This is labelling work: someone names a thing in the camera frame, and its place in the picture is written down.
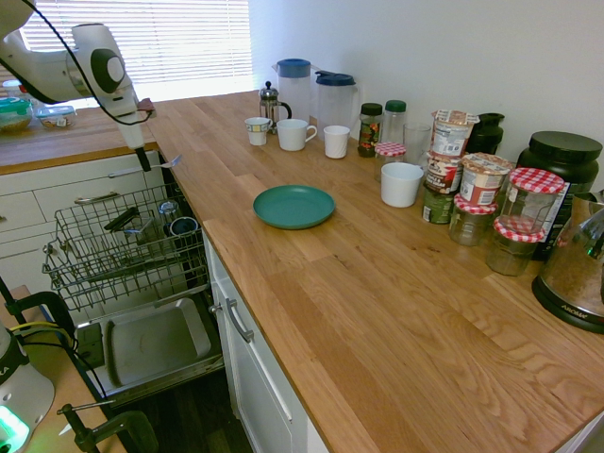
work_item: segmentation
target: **white wall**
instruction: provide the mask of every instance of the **white wall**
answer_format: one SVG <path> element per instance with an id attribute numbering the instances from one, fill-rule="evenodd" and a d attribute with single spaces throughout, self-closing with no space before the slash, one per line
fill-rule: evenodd
<path id="1" fill-rule="evenodd" d="M 302 58 L 353 75 L 365 102 L 496 111 L 498 154 L 516 160 L 539 130 L 604 143 L 601 0 L 250 0 L 257 80 Z M 600 159 L 604 166 L 604 156 Z M 595 189 L 604 188 L 604 170 Z"/>

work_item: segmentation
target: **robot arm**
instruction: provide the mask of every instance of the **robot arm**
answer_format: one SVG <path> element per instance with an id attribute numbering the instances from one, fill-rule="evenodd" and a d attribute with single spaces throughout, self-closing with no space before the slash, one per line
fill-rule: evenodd
<path id="1" fill-rule="evenodd" d="M 19 78 L 30 94 L 46 104 L 94 94 L 116 120 L 128 147 L 136 150 L 143 169 L 148 171 L 143 133 L 140 125 L 134 124 L 140 121 L 139 102 L 109 29 L 102 24 L 78 25 L 72 29 L 75 49 L 71 54 L 76 65 L 66 50 L 32 52 L 25 47 L 18 30 L 32 12 L 23 0 L 0 2 L 0 64 Z"/>

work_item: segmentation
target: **green plate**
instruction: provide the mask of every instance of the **green plate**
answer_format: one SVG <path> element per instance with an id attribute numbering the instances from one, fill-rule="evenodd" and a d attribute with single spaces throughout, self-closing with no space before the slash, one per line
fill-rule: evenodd
<path id="1" fill-rule="evenodd" d="M 271 227 L 303 229 L 319 225 L 336 209 L 329 193 L 309 186 L 277 186 L 254 200 L 254 212 Z"/>

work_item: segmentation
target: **dishwasher basket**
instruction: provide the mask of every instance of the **dishwasher basket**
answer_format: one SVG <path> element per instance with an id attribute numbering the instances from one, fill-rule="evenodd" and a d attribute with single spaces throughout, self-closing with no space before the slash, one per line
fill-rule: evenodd
<path id="1" fill-rule="evenodd" d="M 203 290 L 209 279 L 201 229 L 172 235 L 159 215 L 166 201 L 176 201 L 180 215 L 193 217 L 176 184 L 114 193 L 55 213 L 56 235 L 42 271 L 69 310 L 137 293 L 160 303 Z M 106 229 L 133 209 L 136 214 L 119 229 Z"/>

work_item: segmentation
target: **wooden floor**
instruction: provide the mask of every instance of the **wooden floor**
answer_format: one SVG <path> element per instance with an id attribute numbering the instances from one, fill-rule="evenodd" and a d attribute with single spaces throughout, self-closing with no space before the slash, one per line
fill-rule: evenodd
<path id="1" fill-rule="evenodd" d="M 158 438 L 159 453 L 253 453 L 231 410 L 224 370 L 118 411 L 146 414 Z"/>

